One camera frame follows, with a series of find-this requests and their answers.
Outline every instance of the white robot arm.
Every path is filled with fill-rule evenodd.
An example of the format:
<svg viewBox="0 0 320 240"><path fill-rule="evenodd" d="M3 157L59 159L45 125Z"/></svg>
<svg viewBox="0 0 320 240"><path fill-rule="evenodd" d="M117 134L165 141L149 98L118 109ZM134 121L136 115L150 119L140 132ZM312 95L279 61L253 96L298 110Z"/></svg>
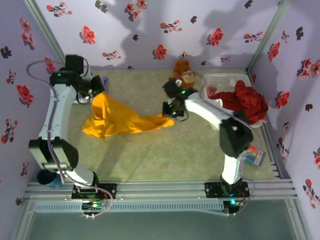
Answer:
<svg viewBox="0 0 320 240"><path fill-rule="evenodd" d="M29 141L29 150L42 169L60 174L48 144L48 126L50 125L51 113L55 107L51 122L50 142L53 152L60 163L62 174L67 174L77 182L96 187L99 183L97 175L86 169L79 162L78 151L68 143L67 133L70 111L77 93L81 93L90 99L103 92L105 89L100 77L95 76L92 78L89 65L87 65L86 71L84 71L83 57L67 55L65 67L50 76L50 85L55 90L56 98L51 90L44 125L38 135L38 139ZM83 185L76 183L75 185L78 186L77 189L80 192L97 192L95 189L92 190Z"/></svg>
<svg viewBox="0 0 320 240"><path fill-rule="evenodd" d="M217 102L208 102L193 88L181 89L179 83L168 81L163 89L170 99L164 102L162 114L177 118L186 111L193 112L219 129L220 147L224 152L224 169L220 177L220 190L225 197L235 194L242 185L242 166L253 134L251 130L230 117L248 123L243 112L233 112L222 108Z"/></svg>

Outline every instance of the blue cup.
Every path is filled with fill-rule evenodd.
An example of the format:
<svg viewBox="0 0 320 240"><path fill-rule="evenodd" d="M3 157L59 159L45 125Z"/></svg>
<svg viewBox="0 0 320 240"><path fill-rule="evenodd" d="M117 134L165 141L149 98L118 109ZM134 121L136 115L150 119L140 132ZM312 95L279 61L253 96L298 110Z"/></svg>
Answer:
<svg viewBox="0 0 320 240"><path fill-rule="evenodd" d="M45 185L50 188L61 186L60 175L48 170L41 170L36 175L36 180L39 184Z"/></svg>

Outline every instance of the floral wallpaper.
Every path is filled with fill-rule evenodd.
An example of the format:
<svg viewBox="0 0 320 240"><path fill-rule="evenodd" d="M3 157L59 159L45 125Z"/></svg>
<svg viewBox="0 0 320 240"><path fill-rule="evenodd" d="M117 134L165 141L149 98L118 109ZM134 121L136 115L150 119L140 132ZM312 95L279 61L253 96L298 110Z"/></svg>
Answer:
<svg viewBox="0 0 320 240"><path fill-rule="evenodd" d="M279 0L35 2L63 53L93 67L173 68L185 58L200 69L246 68Z"/></svg>
<svg viewBox="0 0 320 240"><path fill-rule="evenodd" d="M56 58L23 1L3 2L0 21L0 203L5 206L0 208L0 239L9 239L27 184L39 171L28 144L42 128L50 94L27 75L26 67ZM49 81L55 69L47 62L30 71Z"/></svg>
<svg viewBox="0 0 320 240"><path fill-rule="evenodd" d="M320 222L319 9L320 1L292 1L252 71L313 239Z"/></svg>

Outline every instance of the yellow cloth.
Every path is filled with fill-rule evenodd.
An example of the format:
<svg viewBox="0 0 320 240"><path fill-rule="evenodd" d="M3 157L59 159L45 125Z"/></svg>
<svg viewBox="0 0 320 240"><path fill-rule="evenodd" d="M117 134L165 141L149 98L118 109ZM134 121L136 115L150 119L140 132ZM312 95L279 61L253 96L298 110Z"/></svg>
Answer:
<svg viewBox="0 0 320 240"><path fill-rule="evenodd" d="M98 94L93 99L91 108L93 114L86 118L82 131L101 139L111 135L159 130L173 126L175 123L169 117L162 116L162 114L140 116L105 92Z"/></svg>

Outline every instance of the teddy bear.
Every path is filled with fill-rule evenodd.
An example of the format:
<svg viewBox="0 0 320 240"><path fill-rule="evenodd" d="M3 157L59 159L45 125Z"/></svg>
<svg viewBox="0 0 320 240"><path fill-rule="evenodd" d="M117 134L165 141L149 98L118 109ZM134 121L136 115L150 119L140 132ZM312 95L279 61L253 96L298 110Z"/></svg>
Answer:
<svg viewBox="0 0 320 240"><path fill-rule="evenodd" d="M196 81L196 75L191 70L188 60L177 60L173 68L173 77L169 77L169 81L177 81L176 83L182 89L193 88Z"/></svg>

